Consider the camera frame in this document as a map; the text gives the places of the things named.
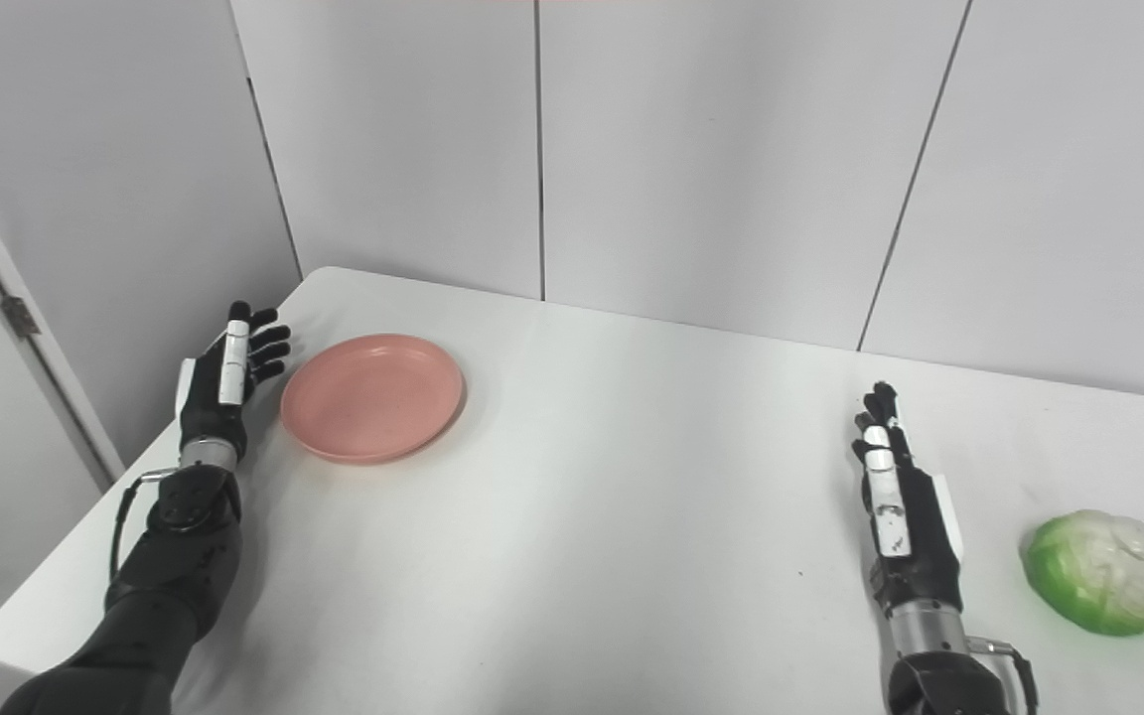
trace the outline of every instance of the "cable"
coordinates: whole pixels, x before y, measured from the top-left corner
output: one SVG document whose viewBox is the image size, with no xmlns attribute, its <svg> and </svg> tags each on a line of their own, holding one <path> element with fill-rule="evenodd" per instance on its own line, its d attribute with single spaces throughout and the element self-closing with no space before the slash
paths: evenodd
<svg viewBox="0 0 1144 715">
<path fill-rule="evenodd" d="M 140 492 L 140 485 L 144 484 L 144 477 L 140 476 L 133 480 L 132 485 L 122 492 L 122 502 L 117 506 L 117 517 L 113 522 L 113 546 L 109 549 L 109 582 L 113 583 L 117 578 L 117 554 L 122 548 L 122 526 L 126 517 L 132 513 L 132 503 L 135 502 L 135 494 Z"/>
</svg>

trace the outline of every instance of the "panel seam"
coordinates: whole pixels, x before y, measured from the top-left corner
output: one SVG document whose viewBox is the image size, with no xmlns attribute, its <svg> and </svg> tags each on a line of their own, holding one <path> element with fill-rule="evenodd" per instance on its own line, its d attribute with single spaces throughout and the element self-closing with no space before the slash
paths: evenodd
<svg viewBox="0 0 1144 715">
<path fill-rule="evenodd" d="M 532 0 L 532 38 L 537 73 L 537 256 L 540 297 L 546 300 L 546 135 L 541 113 L 541 0 Z"/>
<path fill-rule="evenodd" d="M 863 331 L 859 331 L 859 342 L 855 349 L 863 352 L 864 341 L 868 339 L 868 328 L 872 327 L 872 316 L 876 311 L 876 301 L 881 299 L 881 288 L 884 286 L 885 273 L 890 271 L 890 261 L 893 259 L 895 248 L 899 245 L 899 232 L 903 231 L 903 219 L 907 216 L 907 204 L 912 200 L 912 191 L 916 186 L 916 177 L 921 175 L 921 164 L 925 158 L 925 148 L 930 144 L 930 134 L 935 130 L 935 119 L 938 118 L 938 109 L 944 103 L 944 93 L 947 90 L 947 80 L 952 76 L 952 65 L 956 63 L 956 53 L 961 46 L 961 37 L 966 35 L 968 14 L 974 6 L 974 0 L 967 0 L 966 11 L 961 14 L 961 24 L 956 27 L 956 40 L 952 41 L 951 54 L 947 56 L 947 66 L 944 67 L 944 78 L 939 82 L 938 94 L 935 95 L 934 109 L 929 111 L 929 121 L 925 122 L 925 135 L 921 138 L 921 148 L 916 150 L 916 164 L 913 164 L 912 176 L 907 180 L 907 190 L 904 191 L 903 204 L 899 205 L 899 217 L 893 223 L 893 232 L 890 235 L 890 245 L 885 247 L 885 257 L 881 262 L 881 273 L 876 277 L 876 288 L 872 291 L 872 302 L 868 304 L 868 313 L 863 320 Z"/>
</svg>

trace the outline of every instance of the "door frame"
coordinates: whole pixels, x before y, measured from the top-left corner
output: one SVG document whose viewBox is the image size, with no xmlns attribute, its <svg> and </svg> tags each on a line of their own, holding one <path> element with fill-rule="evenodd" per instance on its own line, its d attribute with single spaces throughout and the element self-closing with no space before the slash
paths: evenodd
<svg viewBox="0 0 1144 715">
<path fill-rule="evenodd" d="M 73 447 L 82 455 L 82 461 L 89 467 L 92 477 L 101 492 L 122 476 L 126 463 L 113 447 L 90 398 L 87 398 L 78 375 L 73 372 L 67 358 L 56 341 L 54 332 L 47 326 L 46 316 L 38 308 L 33 295 L 29 293 L 26 283 L 0 236 L 0 297 L 19 297 L 24 300 L 29 312 L 38 326 L 37 335 L 19 339 L 22 357 L 26 360 L 38 388 L 46 395 L 64 432 L 72 439 Z"/>
</svg>

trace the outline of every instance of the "black cable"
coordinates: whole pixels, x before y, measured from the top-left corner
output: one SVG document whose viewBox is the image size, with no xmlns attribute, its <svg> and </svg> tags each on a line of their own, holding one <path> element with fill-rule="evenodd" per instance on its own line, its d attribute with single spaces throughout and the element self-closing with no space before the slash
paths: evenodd
<svg viewBox="0 0 1144 715">
<path fill-rule="evenodd" d="M 1027 715 L 1035 715 L 1040 707 L 1040 691 L 1035 688 L 1035 676 L 1031 672 L 1031 661 L 1023 658 L 1018 649 L 1011 648 L 1012 669 L 1018 672 L 1018 680 L 1022 681 L 1023 700 L 1027 702 Z"/>
<path fill-rule="evenodd" d="M 113 546 L 109 550 L 109 582 L 113 583 L 117 578 L 117 553 L 122 548 L 122 526 L 126 517 L 132 513 L 132 503 L 135 502 L 135 494 L 140 492 L 140 485 L 144 484 L 144 477 L 136 477 L 132 485 L 122 492 L 122 502 L 117 506 L 117 517 L 113 522 Z"/>
</svg>

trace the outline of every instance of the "black robotic arm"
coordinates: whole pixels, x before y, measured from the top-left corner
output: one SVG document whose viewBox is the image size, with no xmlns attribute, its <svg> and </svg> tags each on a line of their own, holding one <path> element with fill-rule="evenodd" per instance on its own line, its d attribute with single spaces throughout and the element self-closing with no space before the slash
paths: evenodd
<svg viewBox="0 0 1144 715">
<path fill-rule="evenodd" d="M 160 480 L 130 556 L 121 567 L 114 562 L 104 619 L 76 654 L 19 686 L 0 715 L 170 714 L 188 654 L 214 627 L 237 575 L 241 406 L 285 371 L 289 329 L 276 320 L 276 311 L 252 316 L 248 304 L 232 304 L 225 334 L 192 366 L 178 468 Z"/>
</svg>

